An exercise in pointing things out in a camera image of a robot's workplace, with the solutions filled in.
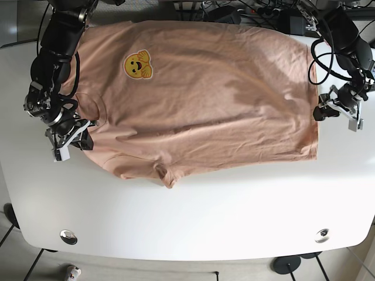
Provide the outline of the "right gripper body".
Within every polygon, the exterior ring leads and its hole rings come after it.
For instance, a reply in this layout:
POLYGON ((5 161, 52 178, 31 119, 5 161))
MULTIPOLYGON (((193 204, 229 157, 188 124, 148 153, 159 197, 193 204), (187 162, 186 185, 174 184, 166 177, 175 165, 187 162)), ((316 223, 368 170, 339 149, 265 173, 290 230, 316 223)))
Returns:
POLYGON ((61 148, 71 145, 73 139, 81 132, 88 131, 92 126, 96 126, 97 121, 89 121, 87 119, 70 118, 50 126, 45 136, 52 144, 52 153, 54 148, 61 148))

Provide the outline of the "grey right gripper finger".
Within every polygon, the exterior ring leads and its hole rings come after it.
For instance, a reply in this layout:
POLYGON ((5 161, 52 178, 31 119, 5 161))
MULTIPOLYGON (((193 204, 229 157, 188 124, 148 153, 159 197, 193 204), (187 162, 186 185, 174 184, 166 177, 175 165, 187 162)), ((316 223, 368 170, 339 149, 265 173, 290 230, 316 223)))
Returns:
POLYGON ((79 133, 71 142, 71 145, 80 150, 93 150, 93 140, 88 131, 79 133))

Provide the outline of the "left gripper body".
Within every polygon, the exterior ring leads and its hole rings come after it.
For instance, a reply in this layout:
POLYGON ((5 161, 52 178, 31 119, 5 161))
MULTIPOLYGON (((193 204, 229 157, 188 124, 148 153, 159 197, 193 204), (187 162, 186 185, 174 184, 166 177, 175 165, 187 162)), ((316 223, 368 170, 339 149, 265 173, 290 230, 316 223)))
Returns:
POLYGON ((340 115, 350 118, 362 118, 362 97, 356 88, 349 83, 337 89, 335 85, 330 87, 328 93, 319 95, 318 107, 331 107, 340 112, 340 115))

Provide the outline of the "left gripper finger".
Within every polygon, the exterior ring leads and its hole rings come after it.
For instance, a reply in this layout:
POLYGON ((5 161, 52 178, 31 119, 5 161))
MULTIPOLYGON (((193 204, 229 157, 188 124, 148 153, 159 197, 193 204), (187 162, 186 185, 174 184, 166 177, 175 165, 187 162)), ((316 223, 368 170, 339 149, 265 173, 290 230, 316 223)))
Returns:
POLYGON ((326 118, 339 117, 340 112, 332 109, 331 107, 319 108, 316 106, 313 111, 313 118, 316 121, 324 121, 326 118))

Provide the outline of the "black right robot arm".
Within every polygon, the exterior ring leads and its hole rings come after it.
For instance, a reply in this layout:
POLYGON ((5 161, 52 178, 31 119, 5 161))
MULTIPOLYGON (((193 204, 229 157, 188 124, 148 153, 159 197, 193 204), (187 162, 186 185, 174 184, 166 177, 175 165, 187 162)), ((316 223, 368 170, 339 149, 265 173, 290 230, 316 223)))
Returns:
POLYGON ((80 56, 77 46, 96 9, 97 1, 49 1, 53 8, 49 24, 37 39, 37 56, 30 76, 24 110, 40 118, 53 146, 55 161, 70 158, 69 146, 92 150, 88 128, 97 121, 83 119, 74 100, 80 79, 80 56))

